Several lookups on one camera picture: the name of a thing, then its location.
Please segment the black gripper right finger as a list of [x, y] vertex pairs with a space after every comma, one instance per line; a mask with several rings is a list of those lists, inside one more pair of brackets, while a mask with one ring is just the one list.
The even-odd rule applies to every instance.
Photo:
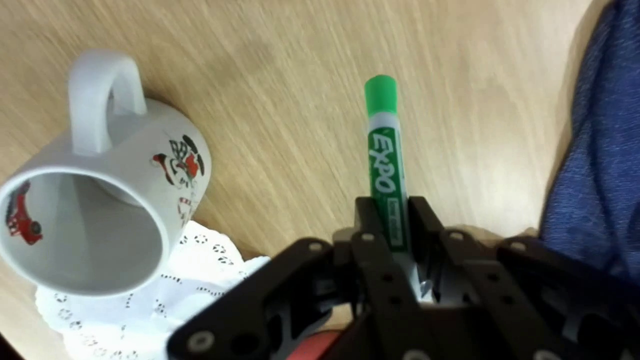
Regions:
[[435, 360], [527, 360], [529, 299], [496, 256], [448, 230], [427, 198], [409, 199], [414, 257], [430, 283], [425, 306]]

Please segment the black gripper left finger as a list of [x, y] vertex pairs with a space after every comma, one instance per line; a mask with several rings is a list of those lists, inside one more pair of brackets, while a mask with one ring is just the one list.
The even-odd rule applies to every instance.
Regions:
[[359, 360], [429, 360], [420, 331], [420, 306], [402, 268], [387, 246], [378, 205], [356, 199], [352, 257], [365, 299], [354, 326]]

